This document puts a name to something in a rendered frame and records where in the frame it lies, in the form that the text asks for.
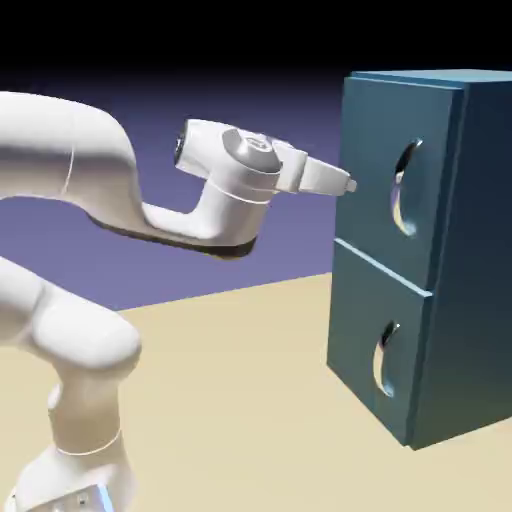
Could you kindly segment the blue cabinet door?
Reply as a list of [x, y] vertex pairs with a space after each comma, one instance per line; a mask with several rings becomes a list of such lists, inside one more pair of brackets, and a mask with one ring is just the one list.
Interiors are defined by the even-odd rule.
[[[412, 443], [425, 335], [433, 294], [337, 239], [331, 283], [327, 364], [402, 444]], [[400, 324], [386, 349], [386, 397], [373, 380], [375, 345], [389, 321]]]
[[[340, 165], [357, 188], [337, 203], [336, 235], [423, 290], [438, 273], [463, 106], [454, 83], [356, 74], [344, 84]], [[423, 143], [402, 189], [403, 214], [416, 225], [407, 237], [392, 220], [390, 193], [397, 160], [415, 138]]]

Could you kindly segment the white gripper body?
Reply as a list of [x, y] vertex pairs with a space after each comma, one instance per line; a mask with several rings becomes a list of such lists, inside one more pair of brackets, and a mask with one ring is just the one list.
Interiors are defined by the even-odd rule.
[[299, 191], [340, 197], [351, 192], [351, 175], [341, 168], [308, 156]]

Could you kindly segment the blue painted cabinet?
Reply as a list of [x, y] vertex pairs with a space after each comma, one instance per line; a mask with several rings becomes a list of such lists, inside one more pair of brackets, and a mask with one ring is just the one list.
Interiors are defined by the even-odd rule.
[[356, 74], [464, 90], [438, 273], [426, 290], [433, 301], [412, 443], [406, 445], [422, 449], [512, 417], [512, 72], [349, 77]]

